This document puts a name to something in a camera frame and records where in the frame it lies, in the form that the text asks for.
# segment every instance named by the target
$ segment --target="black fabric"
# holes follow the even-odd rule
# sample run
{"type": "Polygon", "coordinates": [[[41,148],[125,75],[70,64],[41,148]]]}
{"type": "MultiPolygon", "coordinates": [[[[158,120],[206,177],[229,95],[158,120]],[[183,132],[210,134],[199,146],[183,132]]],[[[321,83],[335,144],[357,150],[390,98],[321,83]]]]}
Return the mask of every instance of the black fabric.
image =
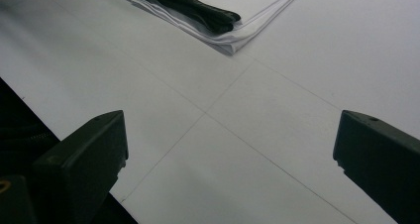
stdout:
{"type": "Polygon", "coordinates": [[[158,2],[201,23],[215,34],[232,31],[233,23],[241,20],[241,16],[237,13],[216,8],[198,0],[158,0],[158,2]]]}

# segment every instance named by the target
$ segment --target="white table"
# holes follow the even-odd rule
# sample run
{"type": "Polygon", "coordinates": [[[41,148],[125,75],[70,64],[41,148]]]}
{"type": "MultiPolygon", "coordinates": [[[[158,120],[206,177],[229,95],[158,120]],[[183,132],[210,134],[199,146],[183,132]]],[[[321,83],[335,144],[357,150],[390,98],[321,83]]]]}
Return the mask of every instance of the white table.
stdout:
{"type": "Polygon", "coordinates": [[[0,75],[58,135],[117,109],[142,223],[394,223],[332,159],[343,109],[420,138],[420,0],[296,0],[224,56],[125,0],[0,0],[0,75]]]}

